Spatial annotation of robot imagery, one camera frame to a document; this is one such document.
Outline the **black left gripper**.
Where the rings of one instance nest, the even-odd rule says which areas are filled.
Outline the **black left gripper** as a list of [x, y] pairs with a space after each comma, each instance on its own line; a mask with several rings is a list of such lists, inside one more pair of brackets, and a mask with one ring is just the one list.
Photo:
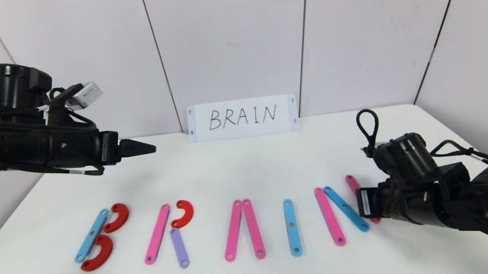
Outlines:
[[47, 157], [50, 173], [72, 172], [79, 168], [92, 167], [95, 169], [115, 165], [122, 158], [131, 158], [147, 154], [154, 154], [156, 146], [141, 143], [132, 139], [118, 142], [116, 132], [99, 131], [88, 132], [53, 132], [55, 127], [88, 128], [93, 121], [80, 117], [61, 120], [58, 124], [47, 125], [49, 134], [49, 156]]

